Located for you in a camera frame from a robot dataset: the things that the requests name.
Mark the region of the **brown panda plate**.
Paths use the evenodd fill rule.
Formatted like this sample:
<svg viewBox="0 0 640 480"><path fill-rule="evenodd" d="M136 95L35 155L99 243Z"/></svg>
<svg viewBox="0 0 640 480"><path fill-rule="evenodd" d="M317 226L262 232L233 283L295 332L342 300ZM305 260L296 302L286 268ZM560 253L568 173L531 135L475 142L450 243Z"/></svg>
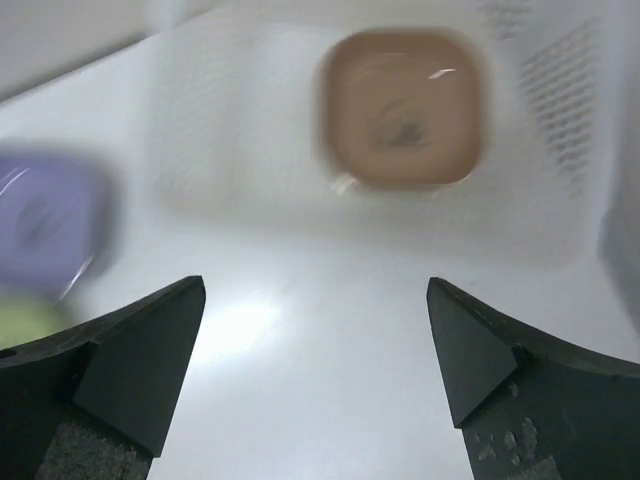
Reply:
<svg viewBox="0 0 640 480"><path fill-rule="evenodd" d="M365 187L462 181L487 143L486 61L442 28L379 28L337 42L322 65L319 140L327 166Z"/></svg>

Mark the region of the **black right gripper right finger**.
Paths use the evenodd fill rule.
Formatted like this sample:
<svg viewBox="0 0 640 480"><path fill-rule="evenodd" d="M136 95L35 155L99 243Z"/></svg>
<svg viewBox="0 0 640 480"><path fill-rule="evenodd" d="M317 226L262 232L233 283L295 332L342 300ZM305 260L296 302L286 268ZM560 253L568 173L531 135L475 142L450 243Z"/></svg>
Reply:
<svg viewBox="0 0 640 480"><path fill-rule="evenodd" d="M432 336L476 479L636 479L639 367L433 277Z"/></svg>

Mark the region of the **green panda plate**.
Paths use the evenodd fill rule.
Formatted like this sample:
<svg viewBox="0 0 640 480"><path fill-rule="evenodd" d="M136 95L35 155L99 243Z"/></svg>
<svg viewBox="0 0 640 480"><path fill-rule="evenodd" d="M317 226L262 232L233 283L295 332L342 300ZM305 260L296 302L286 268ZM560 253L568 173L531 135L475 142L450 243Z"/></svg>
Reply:
<svg viewBox="0 0 640 480"><path fill-rule="evenodd" d="M1 296L1 349L13 348L70 328L74 321L58 303L26 294Z"/></svg>

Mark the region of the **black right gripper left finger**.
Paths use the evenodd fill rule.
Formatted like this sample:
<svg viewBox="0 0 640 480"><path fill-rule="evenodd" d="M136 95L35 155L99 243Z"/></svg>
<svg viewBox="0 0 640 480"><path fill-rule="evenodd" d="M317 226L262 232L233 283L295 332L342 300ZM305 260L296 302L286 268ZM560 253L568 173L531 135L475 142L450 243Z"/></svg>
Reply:
<svg viewBox="0 0 640 480"><path fill-rule="evenodd" d="M206 303L185 277L1 351L4 479L145 479L162 454Z"/></svg>

